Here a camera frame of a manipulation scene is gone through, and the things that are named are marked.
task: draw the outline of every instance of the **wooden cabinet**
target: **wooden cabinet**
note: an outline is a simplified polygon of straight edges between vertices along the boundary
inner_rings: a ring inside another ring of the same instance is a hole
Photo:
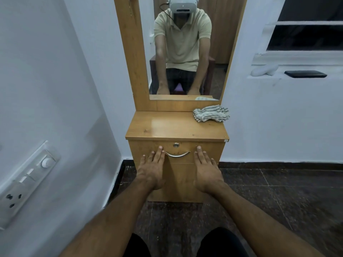
[[[155,18],[161,12],[160,5],[168,0],[154,0]],[[228,64],[235,41],[236,31],[245,0],[199,0],[212,21],[210,56],[217,64]]]
[[[166,155],[163,165],[165,186],[153,191],[148,198],[165,202],[202,202],[203,194],[193,185],[194,152],[200,145],[219,162],[225,143],[229,141],[223,123],[198,123],[192,112],[136,112],[126,139],[136,168],[142,155],[157,151],[159,145],[170,154]]]

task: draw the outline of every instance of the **curved silver handle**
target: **curved silver handle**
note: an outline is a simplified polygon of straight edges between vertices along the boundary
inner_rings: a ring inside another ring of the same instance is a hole
[[[184,154],[180,154],[180,155],[173,155],[173,154],[169,154],[168,152],[166,152],[166,155],[168,155],[168,156],[170,156],[172,158],[179,158],[179,157],[185,156],[188,153],[190,153],[190,151],[187,151]]]

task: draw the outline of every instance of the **finger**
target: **finger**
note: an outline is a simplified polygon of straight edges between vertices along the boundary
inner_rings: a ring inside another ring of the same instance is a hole
[[[211,165],[212,165],[211,159],[210,159],[209,156],[207,155],[207,152],[206,152],[206,151],[203,151],[202,153],[204,154],[204,157],[205,157],[206,162],[207,162],[208,164],[211,164]]]
[[[197,147],[197,152],[198,152],[198,157],[199,157],[201,164],[205,164],[206,160],[205,160],[204,154],[202,153],[201,146]]]
[[[194,162],[195,162],[196,166],[200,166],[201,165],[201,162],[199,160],[198,152],[197,151],[194,152]]]
[[[146,162],[152,162],[152,159],[154,158],[154,155],[155,155],[155,152],[152,151],[152,152],[150,153],[149,158],[148,158],[148,160],[147,160]]]
[[[156,152],[156,155],[154,156],[154,160],[153,162],[158,162],[160,157],[161,157],[161,153],[162,153],[162,146],[158,147],[158,150]]]
[[[160,159],[159,159],[159,161],[158,161],[158,163],[160,164],[160,165],[163,165],[163,163],[164,163],[164,158],[165,158],[165,151],[164,150],[162,150],[162,153],[161,153],[161,156],[160,156]]]
[[[143,165],[144,163],[145,163],[145,155],[143,155],[143,156],[141,157],[141,161],[140,161],[139,165],[141,166],[141,165]]]
[[[211,158],[211,163],[212,163],[213,166],[218,168],[218,165],[217,165],[216,161],[213,158]]]

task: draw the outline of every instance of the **smartphone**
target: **smartphone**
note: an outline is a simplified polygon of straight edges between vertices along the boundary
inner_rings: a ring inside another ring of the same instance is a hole
[[[327,77],[327,74],[316,70],[297,70],[297,71],[285,71],[285,74],[293,78],[316,78]]]

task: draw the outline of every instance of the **black wire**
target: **black wire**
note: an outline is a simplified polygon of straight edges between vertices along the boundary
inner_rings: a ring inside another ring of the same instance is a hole
[[[160,9],[161,9],[166,15],[169,16],[169,14],[167,14],[166,11],[165,11],[164,9],[161,8],[162,5],[169,5],[169,3],[162,3],[162,4],[160,5]]]

